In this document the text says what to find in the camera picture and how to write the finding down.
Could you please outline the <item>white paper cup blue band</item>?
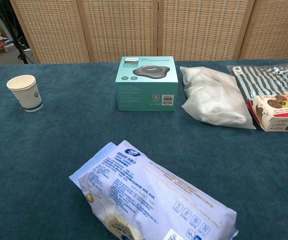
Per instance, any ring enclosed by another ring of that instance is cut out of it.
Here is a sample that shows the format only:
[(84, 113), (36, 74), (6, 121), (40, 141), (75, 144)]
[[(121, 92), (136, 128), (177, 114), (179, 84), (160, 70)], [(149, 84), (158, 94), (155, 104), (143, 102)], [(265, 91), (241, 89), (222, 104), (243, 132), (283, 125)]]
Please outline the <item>white paper cup blue band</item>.
[(43, 107), (42, 97), (33, 75), (16, 76), (7, 82), (7, 88), (26, 112), (36, 112)]

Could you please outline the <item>teal speakerphone retail box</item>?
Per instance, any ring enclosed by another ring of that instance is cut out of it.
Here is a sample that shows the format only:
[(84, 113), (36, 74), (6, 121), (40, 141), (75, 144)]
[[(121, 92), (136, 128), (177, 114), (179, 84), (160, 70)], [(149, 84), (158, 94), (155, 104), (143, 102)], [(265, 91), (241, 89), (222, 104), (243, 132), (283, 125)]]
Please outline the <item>teal speakerphone retail box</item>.
[(124, 56), (115, 84), (119, 111), (176, 109), (178, 78), (173, 56)]

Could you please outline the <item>white translucent plastic bag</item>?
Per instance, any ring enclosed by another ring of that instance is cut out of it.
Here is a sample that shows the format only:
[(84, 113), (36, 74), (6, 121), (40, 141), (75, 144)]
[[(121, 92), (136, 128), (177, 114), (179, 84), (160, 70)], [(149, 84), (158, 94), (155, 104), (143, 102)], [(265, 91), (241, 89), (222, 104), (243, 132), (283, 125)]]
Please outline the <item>white translucent plastic bag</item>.
[(191, 117), (215, 126), (255, 129), (233, 76), (203, 66), (180, 70), (187, 98), (182, 108)]

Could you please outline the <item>white blue tissue pack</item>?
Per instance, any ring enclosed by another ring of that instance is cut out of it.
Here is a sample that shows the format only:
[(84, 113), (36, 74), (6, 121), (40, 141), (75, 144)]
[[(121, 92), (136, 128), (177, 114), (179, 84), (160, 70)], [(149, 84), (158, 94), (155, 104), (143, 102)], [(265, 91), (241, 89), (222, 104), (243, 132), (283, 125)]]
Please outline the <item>white blue tissue pack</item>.
[(233, 240), (237, 214), (124, 140), (70, 176), (119, 240)]

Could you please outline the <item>woven wooden folding screen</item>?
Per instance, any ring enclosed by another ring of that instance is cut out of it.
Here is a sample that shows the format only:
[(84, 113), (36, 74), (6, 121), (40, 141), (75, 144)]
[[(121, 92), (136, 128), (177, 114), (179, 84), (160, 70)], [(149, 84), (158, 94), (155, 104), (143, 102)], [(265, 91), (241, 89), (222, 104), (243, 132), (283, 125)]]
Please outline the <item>woven wooden folding screen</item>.
[(288, 59), (288, 0), (10, 0), (37, 62)]

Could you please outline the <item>green striped candy bag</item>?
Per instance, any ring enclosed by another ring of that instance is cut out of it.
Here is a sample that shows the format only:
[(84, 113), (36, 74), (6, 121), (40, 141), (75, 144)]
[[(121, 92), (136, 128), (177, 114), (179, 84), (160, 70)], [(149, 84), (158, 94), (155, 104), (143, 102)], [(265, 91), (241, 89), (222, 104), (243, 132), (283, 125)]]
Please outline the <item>green striped candy bag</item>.
[(274, 65), (228, 65), (237, 85), (248, 101), (256, 96), (288, 95), (288, 62)]

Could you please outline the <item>cream cookie carton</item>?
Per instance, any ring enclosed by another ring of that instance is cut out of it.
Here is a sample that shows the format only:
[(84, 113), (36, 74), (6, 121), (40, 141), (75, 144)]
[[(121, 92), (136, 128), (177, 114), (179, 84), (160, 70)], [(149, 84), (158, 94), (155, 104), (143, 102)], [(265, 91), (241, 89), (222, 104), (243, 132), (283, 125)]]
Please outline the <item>cream cookie carton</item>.
[(247, 105), (265, 132), (288, 132), (288, 94), (258, 95)]

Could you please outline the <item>black tripod stand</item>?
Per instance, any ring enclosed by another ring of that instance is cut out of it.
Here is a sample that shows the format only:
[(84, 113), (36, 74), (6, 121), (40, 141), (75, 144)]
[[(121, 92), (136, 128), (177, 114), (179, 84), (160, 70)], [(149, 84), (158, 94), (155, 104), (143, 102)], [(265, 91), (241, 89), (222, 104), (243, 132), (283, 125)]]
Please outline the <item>black tripod stand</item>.
[(19, 55), (18, 55), (18, 59), (22, 60), (24, 62), (24, 64), (28, 64), (29, 62), (31, 64), (33, 64), (33, 62), (26, 56), (25, 52), (23, 51), (21, 44), (19, 43), (16, 34), (14, 32), (14, 30), (11, 27), (11, 22), (6, 14), (5, 8), (3, 7), (2, 4), (2, 0), (0, 0), (0, 12), (1, 12), (1, 16), (4, 18), (5, 20), (5, 25), (8, 28), (10, 35), (12, 36), (13, 39), (13, 43), (15, 44), (15, 47), (18, 49), (19, 51)]

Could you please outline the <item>white flat cardboard box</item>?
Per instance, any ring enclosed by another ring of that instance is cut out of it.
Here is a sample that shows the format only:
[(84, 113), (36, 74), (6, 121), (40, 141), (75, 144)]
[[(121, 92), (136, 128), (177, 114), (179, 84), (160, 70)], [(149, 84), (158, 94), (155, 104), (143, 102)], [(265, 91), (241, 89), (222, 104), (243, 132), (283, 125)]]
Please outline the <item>white flat cardboard box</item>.
[(4, 45), (3, 49), (4, 49), (5, 52), (9, 53), (9, 52), (12, 52), (12, 51), (16, 50), (17, 48), (16, 48), (14, 43), (10, 43), (10, 44)]

